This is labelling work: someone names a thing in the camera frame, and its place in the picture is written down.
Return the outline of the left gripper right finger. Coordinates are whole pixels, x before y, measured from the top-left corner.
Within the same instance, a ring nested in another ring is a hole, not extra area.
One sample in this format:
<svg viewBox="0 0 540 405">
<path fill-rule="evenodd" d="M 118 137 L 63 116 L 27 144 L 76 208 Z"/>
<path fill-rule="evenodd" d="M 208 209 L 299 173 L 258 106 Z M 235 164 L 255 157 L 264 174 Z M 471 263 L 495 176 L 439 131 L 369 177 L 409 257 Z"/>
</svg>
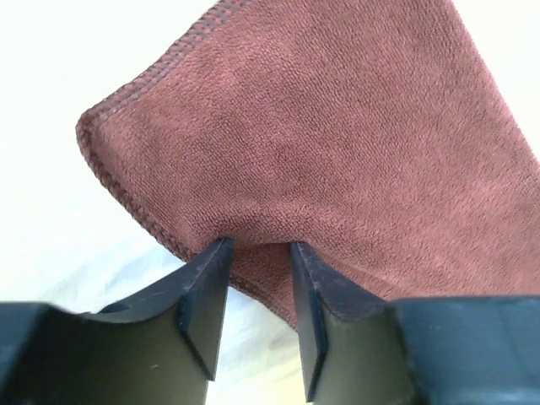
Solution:
<svg viewBox="0 0 540 405">
<path fill-rule="evenodd" d="M 384 300 L 291 246 L 294 308 L 309 402 L 390 402 L 392 325 Z"/>
</svg>

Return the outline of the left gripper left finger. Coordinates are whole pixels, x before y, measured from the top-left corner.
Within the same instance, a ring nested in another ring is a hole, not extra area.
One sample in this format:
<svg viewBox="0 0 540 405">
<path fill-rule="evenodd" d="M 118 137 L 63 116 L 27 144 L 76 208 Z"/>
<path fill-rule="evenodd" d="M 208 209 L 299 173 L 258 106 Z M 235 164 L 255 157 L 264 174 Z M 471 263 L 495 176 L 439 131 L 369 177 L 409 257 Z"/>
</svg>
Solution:
<svg viewBox="0 0 540 405">
<path fill-rule="evenodd" d="M 85 371 L 100 380 L 212 380 L 233 243 L 221 239 L 85 322 Z"/>
</svg>

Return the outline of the brown towel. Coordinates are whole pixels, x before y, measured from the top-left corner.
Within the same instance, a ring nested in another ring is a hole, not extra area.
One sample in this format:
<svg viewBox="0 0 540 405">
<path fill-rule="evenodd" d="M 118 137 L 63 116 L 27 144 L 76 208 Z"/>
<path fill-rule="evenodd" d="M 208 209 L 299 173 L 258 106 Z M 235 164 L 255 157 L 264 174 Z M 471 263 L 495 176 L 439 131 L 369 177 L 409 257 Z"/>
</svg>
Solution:
<svg viewBox="0 0 540 405">
<path fill-rule="evenodd" d="M 304 241 L 386 299 L 539 290 L 539 164 L 450 1 L 221 1 L 87 110 L 102 185 L 295 324 Z"/>
</svg>

